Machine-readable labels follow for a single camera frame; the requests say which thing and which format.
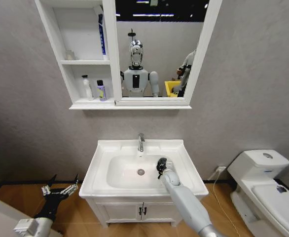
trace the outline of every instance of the white sink basin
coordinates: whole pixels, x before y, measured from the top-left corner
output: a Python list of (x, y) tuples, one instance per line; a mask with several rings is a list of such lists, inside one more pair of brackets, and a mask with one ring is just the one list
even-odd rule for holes
[(183, 140), (146, 140), (142, 153), (137, 147), (138, 140), (100, 140), (79, 195), (169, 196), (156, 170), (161, 157), (173, 162), (180, 181), (196, 196), (208, 194)]

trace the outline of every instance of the electrical cable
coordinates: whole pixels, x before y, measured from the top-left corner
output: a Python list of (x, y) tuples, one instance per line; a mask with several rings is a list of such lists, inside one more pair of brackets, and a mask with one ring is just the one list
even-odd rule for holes
[(218, 199), (218, 197), (217, 197), (217, 195), (216, 195), (216, 192), (215, 192), (215, 184), (216, 184), (216, 182), (218, 181), (218, 178), (219, 178), (220, 174), (221, 174), (221, 172), (218, 173), (218, 176), (217, 176), (217, 178), (216, 178), (216, 180), (215, 180), (215, 182), (214, 182), (213, 192), (214, 192), (215, 198), (216, 198), (216, 200), (217, 200), (217, 202), (218, 202), (218, 204), (219, 204), (220, 209), (223, 211), (223, 213), (225, 214), (225, 216), (228, 218), (228, 220), (229, 220), (230, 223), (232, 224), (232, 226), (233, 226), (235, 232), (237, 233), (238, 237), (241, 237), (240, 234), (239, 234), (239, 232), (238, 232), (238, 230), (237, 230), (237, 227), (234, 225), (234, 223), (232, 222), (232, 220), (230, 219), (230, 217), (229, 217), (229, 216), (227, 215), (227, 213), (224, 211), (224, 209), (223, 209), (223, 207), (221, 206), (221, 204), (220, 204), (220, 202), (219, 202), (219, 199)]

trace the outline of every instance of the gray wall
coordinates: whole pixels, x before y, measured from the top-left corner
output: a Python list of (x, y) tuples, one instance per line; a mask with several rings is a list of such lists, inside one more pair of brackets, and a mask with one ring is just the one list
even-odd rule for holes
[[(144, 45), (142, 66), (148, 72), (158, 72), (160, 96), (166, 96), (164, 81), (178, 77), (176, 70), (186, 56), (196, 49), (202, 27), (201, 22), (117, 22), (121, 70), (125, 71), (130, 66), (131, 37), (127, 34), (132, 28), (136, 33), (135, 39)], [(125, 95), (128, 96), (126, 89), (123, 91)], [(152, 96), (150, 86), (147, 86), (144, 95)]]
[[(243, 150), (289, 159), (289, 0), (223, 1), (192, 110), (70, 104), (34, 2), (0, 0), (0, 180), (83, 178), (98, 139), (139, 131), (183, 139), (203, 179)], [(289, 169), (282, 180), (289, 185)]]

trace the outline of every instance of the baseboard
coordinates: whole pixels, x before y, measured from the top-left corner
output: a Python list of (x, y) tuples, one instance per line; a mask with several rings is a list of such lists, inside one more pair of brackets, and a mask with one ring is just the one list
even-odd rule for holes
[[(283, 185), (286, 189), (289, 190), (289, 187), (283, 183), (280, 179), (275, 179), (277, 183)], [(73, 180), (56, 180), (54, 184), (71, 184)], [(215, 180), (203, 180), (204, 184), (213, 184)], [(22, 184), (46, 184), (47, 180), (30, 180), (30, 181), (1, 181), (0, 188), (3, 185), (22, 185)], [(229, 184), (232, 189), (237, 187), (237, 182), (234, 179), (220, 179), (216, 181), (216, 184)]]
[[(30, 180), (30, 181), (1, 181), (0, 188), (3, 185), (23, 185), (23, 184), (46, 184), (47, 180)], [(72, 184), (73, 180), (55, 180), (54, 184)]]

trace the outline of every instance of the wooden floor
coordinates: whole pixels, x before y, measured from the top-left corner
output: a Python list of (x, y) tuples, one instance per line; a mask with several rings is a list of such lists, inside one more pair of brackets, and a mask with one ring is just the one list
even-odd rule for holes
[[(41, 184), (36, 185), (4, 185), (0, 188), (0, 200), (33, 217), (44, 204)], [(54, 188), (67, 187), (65, 184), (55, 184)], [(202, 203), (209, 212), (213, 225), (228, 237), (237, 237), (234, 228), (213, 194), (213, 184), (206, 184), (209, 195)], [(242, 237), (253, 237), (247, 229), (233, 203), (228, 184), (216, 184), (216, 194)], [(110, 224), (102, 228), (98, 219), (87, 202), (81, 199), (76, 191), (67, 200), (61, 202), (53, 229), (61, 231), (65, 237), (198, 237), (198, 235), (182, 221), (176, 228), (170, 223), (124, 223)]]

